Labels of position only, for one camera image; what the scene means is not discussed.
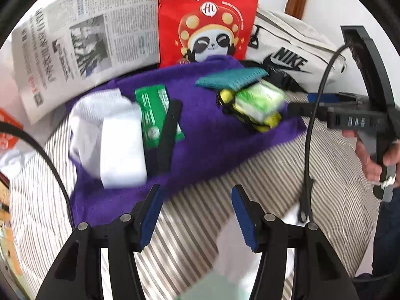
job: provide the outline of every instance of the newspaper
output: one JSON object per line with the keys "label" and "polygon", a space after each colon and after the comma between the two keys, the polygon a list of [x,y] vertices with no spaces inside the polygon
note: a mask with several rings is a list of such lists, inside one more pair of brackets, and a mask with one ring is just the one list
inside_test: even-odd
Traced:
{"label": "newspaper", "polygon": [[158,0],[57,0],[13,31],[12,51],[34,124],[101,83],[159,63]]}

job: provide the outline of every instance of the yellow and black object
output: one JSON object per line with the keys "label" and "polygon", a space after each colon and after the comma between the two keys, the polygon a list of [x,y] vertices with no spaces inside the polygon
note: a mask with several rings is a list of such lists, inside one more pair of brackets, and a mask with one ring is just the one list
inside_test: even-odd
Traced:
{"label": "yellow and black object", "polygon": [[233,115],[241,122],[245,123],[251,130],[265,133],[279,125],[282,120],[281,115],[276,112],[268,116],[263,123],[255,121],[250,116],[241,113],[235,106],[235,96],[238,91],[223,89],[217,93],[217,106],[222,107],[222,112],[225,115]]}

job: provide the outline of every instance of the panda face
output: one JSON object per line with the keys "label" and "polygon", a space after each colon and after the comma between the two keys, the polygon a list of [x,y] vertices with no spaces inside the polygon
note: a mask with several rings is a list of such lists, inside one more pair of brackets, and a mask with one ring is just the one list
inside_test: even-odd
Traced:
{"label": "panda face", "polygon": [[228,55],[231,41],[231,35],[220,29],[206,30],[194,41],[191,52],[196,62],[203,62],[211,55]]}

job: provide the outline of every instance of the person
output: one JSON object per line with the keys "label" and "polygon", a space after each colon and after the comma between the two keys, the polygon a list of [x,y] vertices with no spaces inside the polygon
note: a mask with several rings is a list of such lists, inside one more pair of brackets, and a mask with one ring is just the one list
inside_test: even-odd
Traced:
{"label": "person", "polygon": [[[353,131],[343,131],[346,138],[354,138]],[[355,153],[359,158],[362,171],[370,182],[378,182],[382,167],[371,160],[363,143],[358,139]],[[397,165],[393,185],[393,199],[390,203],[381,203],[373,240],[372,275],[362,274],[354,279],[354,285],[360,300],[375,300],[384,289],[400,260],[400,141],[392,144],[383,157],[386,166]]]}

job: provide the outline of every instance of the cartoon panda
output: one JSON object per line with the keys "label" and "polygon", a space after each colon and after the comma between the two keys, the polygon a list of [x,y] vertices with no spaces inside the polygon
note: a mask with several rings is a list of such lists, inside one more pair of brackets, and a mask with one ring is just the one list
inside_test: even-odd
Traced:
{"label": "cartoon panda", "polygon": [[240,23],[234,12],[205,2],[180,21],[178,33],[183,58],[203,62],[211,55],[234,55],[239,32]]}

